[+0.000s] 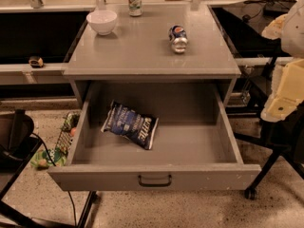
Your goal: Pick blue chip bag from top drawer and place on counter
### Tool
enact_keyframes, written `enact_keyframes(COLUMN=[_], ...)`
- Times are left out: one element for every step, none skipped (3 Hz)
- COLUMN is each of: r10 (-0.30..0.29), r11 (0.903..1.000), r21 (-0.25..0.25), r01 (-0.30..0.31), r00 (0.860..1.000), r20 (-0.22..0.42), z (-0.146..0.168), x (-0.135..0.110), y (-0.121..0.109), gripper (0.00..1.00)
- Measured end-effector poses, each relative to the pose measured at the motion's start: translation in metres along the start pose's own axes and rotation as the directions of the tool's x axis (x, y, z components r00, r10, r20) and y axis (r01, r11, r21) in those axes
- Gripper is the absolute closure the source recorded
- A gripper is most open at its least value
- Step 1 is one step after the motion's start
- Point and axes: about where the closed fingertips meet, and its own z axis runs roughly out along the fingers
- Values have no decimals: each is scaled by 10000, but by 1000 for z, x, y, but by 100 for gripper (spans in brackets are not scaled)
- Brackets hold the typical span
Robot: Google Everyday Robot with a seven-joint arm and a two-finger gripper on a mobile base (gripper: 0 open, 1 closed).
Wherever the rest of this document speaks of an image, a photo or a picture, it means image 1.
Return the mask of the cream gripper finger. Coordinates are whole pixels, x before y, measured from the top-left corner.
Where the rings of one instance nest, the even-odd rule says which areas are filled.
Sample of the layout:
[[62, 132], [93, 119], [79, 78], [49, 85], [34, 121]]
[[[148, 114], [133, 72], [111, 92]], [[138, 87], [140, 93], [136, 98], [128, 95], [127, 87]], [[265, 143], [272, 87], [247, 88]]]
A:
[[283, 68], [276, 94], [279, 98], [304, 101], [304, 59], [292, 61]]
[[265, 116], [272, 119], [285, 119], [297, 108], [297, 101], [271, 96], [265, 105]]

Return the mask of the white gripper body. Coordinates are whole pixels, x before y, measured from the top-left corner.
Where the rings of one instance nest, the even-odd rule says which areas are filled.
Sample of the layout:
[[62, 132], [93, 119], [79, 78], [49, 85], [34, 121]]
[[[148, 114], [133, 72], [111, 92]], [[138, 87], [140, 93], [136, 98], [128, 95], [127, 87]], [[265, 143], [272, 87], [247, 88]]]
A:
[[280, 115], [277, 111], [279, 104], [277, 102], [278, 98], [276, 96], [277, 90], [279, 88], [280, 81], [282, 79], [283, 66], [276, 65], [272, 75], [271, 83], [271, 94], [269, 95], [264, 108], [260, 114], [262, 120], [266, 122], [276, 123], [280, 121]]

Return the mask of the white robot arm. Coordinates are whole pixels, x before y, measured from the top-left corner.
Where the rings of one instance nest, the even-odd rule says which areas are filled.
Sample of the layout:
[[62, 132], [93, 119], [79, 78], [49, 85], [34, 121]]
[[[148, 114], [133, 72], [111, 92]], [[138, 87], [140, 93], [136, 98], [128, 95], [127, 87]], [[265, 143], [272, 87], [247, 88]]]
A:
[[262, 31], [269, 39], [281, 39], [281, 49], [293, 60], [275, 65], [271, 94], [260, 114], [262, 120], [285, 120], [304, 101], [304, 0], [297, 0], [287, 14], [277, 17]]

